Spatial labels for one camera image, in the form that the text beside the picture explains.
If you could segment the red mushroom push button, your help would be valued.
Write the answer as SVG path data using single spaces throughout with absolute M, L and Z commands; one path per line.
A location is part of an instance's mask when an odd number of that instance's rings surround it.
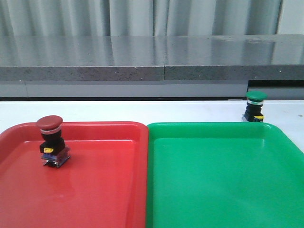
M 62 138 L 62 123 L 63 119 L 58 115 L 45 116 L 36 122 L 44 139 L 39 146 L 44 165 L 60 168 L 70 158 L 70 149 Z

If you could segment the grey granite counter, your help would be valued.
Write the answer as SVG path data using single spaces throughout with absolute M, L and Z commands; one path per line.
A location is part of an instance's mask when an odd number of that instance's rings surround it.
M 0 39 L 1 100 L 304 97 L 303 35 Z

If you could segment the green plastic tray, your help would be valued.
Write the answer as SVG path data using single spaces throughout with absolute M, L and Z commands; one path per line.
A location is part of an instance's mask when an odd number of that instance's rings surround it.
M 304 154 L 266 123 L 153 123 L 148 228 L 301 228 Z

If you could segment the red plastic tray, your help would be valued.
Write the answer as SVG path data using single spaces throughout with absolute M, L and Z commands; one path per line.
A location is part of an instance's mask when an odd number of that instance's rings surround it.
M 70 159 L 43 165 L 35 123 L 0 135 L 3 228 L 143 228 L 148 129 L 136 122 L 69 122 Z

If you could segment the green mushroom push button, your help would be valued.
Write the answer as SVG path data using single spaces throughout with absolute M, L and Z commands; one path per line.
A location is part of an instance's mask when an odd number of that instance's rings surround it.
M 249 91 L 246 93 L 246 97 L 247 106 L 242 116 L 243 122 L 263 122 L 264 116 L 261 111 L 267 94 L 260 91 Z

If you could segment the grey pleated curtain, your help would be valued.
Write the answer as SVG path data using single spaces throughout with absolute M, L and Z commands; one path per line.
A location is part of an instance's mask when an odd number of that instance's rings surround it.
M 260 35 L 280 0 L 3 0 L 1 36 Z

